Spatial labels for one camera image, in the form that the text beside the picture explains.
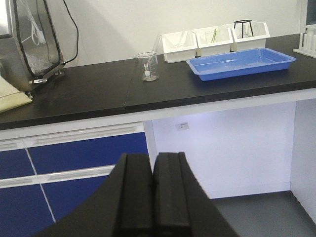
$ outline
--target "cable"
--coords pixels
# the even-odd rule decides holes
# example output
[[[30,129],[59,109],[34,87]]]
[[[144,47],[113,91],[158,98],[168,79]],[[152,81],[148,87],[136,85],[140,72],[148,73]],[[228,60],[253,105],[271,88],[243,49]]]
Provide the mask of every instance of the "cable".
[[[21,3],[21,5],[24,7],[24,9],[26,10],[26,14],[27,17],[29,18],[30,22],[31,22],[31,36],[27,37],[25,40],[22,41],[22,43],[24,43],[26,40],[28,40],[29,38],[32,38],[33,43],[38,46],[40,43],[45,44],[46,40],[44,37],[43,32],[39,29],[38,25],[36,24],[34,17],[32,15],[32,12],[30,10],[29,4],[27,1],[25,0],[20,0],[19,1]]]
[[[74,56],[72,59],[70,59],[70,60],[68,60],[68,61],[66,61],[66,62],[63,62],[63,64],[65,65],[65,64],[67,64],[67,63],[70,63],[71,61],[74,61],[74,60],[77,58],[77,56],[78,56],[79,29],[78,29],[78,26],[76,25],[76,23],[75,23],[73,17],[72,17],[71,14],[70,14],[70,11],[69,11],[69,9],[68,9],[68,6],[67,6],[65,0],[63,0],[63,2],[64,2],[64,5],[65,5],[65,7],[66,7],[66,10],[67,10],[67,12],[68,12],[68,14],[69,14],[69,17],[70,17],[70,19],[72,20],[73,24],[75,25],[75,28],[76,28],[76,31],[77,31],[76,54],[75,54],[75,56]]]

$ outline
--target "blue plastic tray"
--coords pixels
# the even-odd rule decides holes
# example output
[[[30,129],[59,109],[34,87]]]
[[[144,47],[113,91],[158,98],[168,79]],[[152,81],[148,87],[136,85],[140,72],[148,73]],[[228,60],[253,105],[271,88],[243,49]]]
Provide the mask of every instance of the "blue plastic tray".
[[[187,60],[201,80],[215,80],[287,69],[296,59],[268,48],[211,55]]]

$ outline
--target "glass beaker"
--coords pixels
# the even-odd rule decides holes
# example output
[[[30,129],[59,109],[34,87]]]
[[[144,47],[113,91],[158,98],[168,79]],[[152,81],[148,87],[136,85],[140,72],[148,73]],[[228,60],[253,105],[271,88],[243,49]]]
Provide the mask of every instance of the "glass beaker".
[[[141,53],[136,56],[138,63],[143,68],[143,81],[154,81],[159,78],[158,61],[156,52]]]

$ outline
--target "white wall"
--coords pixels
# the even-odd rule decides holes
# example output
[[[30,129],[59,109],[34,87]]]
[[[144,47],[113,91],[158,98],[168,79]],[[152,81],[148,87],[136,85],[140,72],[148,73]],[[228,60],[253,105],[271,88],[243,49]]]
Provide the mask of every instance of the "white wall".
[[[271,36],[298,33],[306,0],[66,0],[80,30],[79,57],[68,66],[134,58],[158,34],[232,23],[267,22]],[[48,0],[65,60],[75,30],[62,0]]]
[[[316,100],[298,101],[295,114],[291,191],[316,222]]]
[[[153,120],[157,152],[185,152],[210,198],[289,190],[294,115],[290,102]]]

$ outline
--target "cabinet drawer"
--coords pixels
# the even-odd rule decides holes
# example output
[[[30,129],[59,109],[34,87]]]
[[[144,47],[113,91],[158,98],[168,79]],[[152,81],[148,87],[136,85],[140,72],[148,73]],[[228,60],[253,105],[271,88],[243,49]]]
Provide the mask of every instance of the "cabinet drawer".
[[[34,175],[25,149],[0,152],[0,179]]]
[[[148,153],[144,132],[28,149],[38,174],[116,164],[122,153]]]
[[[0,189],[0,236],[29,237],[53,224],[39,185]]]
[[[106,176],[101,176],[43,184],[56,221],[86,200],[105,179]]]

